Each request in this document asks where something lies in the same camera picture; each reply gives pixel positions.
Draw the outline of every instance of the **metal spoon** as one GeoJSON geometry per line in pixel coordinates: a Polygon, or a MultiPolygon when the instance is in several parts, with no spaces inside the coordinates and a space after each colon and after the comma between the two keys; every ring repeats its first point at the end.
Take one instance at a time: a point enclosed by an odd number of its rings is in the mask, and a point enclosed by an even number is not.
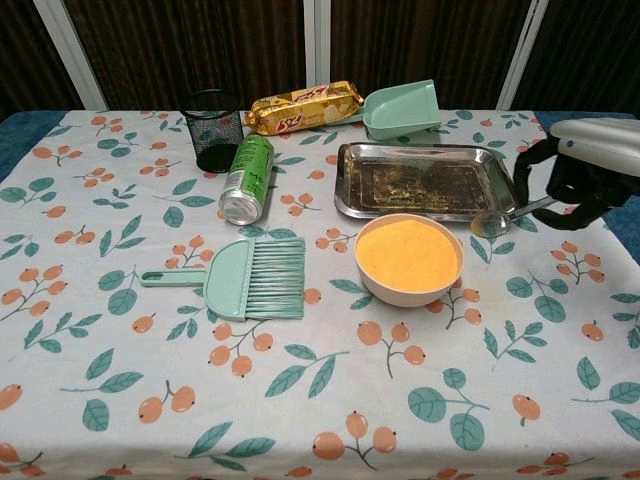
{"type": "Polygon", "coordinates": [[[518,217],[531,213],[536,208],[544,208],[557,200],[549,196],[536,200],[511,213],[498,210],[486,210],[478,213],[471,221],[471,231],[481,238],[495,238],[504,235],[511,228],[511,222],[518,217]]]}

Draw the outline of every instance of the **green can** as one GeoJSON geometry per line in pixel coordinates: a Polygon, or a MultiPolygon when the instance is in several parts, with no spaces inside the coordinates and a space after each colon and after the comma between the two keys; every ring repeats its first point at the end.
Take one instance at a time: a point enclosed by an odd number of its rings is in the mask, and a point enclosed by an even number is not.
{"type": "Polygon", "coordinates": [[[247,225],[260,218],[267,197],[273,145],[264,137],[249,135],[238,147],[220,195],[220,209],[231,223],[247,225]]]}

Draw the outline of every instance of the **table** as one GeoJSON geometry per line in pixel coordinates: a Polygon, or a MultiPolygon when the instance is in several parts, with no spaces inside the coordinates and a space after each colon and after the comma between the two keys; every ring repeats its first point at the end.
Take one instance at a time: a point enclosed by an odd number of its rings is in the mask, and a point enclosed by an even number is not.
{"type": "MultiPolygon", "coordinates": [[[[527,111],[443,118],[397,141],[488,146],[512,170],[544,138],[527,111]]],[[[461,280],[426,308],[385,305],[355,267],[363,222],[333,206],[337,147],[363,140],[361,125],[273,138],[267,211],[236,227],[179,113],[69,112],[0,185],[0,473],[633,478],[640,284],[626,250],[602,221],[525,218],[496,242],[450,224],[461,280]],[[307,241],[302,321],[226,324],[198,289],[138,283],[243,236],[293,235],[307,241]]]]}

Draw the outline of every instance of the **green dustpan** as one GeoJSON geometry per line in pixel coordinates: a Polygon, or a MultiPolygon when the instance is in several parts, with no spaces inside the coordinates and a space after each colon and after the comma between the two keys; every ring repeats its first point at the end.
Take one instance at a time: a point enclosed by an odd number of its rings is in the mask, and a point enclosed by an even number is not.
{"type": "Polygon", "coordinates": [[[423,80],[376,90],[364,106],[329,125],[364,122],[374,140],[387,140],[440,125],[440,111],[433,80],[423,80]]]}

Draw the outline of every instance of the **brush handle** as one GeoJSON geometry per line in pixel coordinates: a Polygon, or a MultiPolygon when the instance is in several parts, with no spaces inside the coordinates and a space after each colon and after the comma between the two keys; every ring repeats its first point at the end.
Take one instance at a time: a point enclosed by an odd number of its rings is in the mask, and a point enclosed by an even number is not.
{"type": "Polygon", "coordinates": [[[143,287],[201,287],[207,278],[204,268],[145,270],[140,276],[143,287]]]}

